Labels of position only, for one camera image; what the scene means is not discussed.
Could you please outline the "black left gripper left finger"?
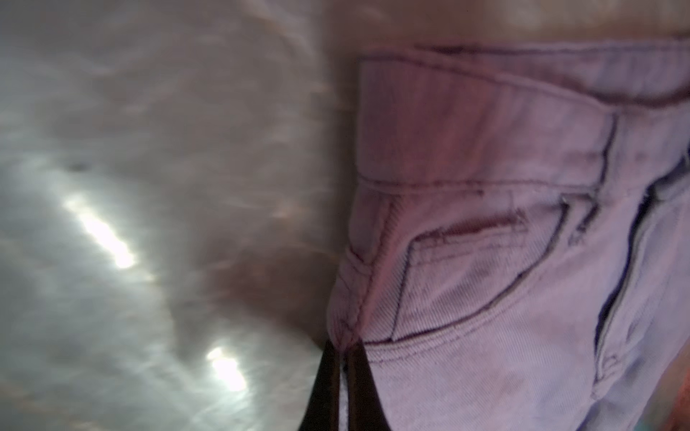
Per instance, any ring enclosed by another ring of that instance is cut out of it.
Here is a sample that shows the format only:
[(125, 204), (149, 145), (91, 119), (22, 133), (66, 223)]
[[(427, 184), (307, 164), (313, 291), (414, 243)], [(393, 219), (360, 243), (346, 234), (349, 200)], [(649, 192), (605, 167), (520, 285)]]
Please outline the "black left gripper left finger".
[(340, 393), (341, 357), (327, 341), (298, 431), (338, 431)]

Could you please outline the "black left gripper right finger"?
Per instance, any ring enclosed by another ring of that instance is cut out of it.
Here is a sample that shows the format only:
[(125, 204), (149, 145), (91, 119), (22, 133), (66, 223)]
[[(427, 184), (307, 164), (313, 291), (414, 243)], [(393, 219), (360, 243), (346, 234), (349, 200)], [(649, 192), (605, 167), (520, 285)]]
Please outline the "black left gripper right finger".
[(348, 430), (390, 431), (363, 344), (346, 354)]

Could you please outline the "purple trousers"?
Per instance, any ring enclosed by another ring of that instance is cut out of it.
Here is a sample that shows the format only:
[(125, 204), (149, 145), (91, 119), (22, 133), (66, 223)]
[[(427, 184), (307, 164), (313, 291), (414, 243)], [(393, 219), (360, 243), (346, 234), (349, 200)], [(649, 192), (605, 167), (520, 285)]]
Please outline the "purple trousers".
[(631, 430), (689, 337), (689, 41), (376, 48), (328, 310), (393, 430)]

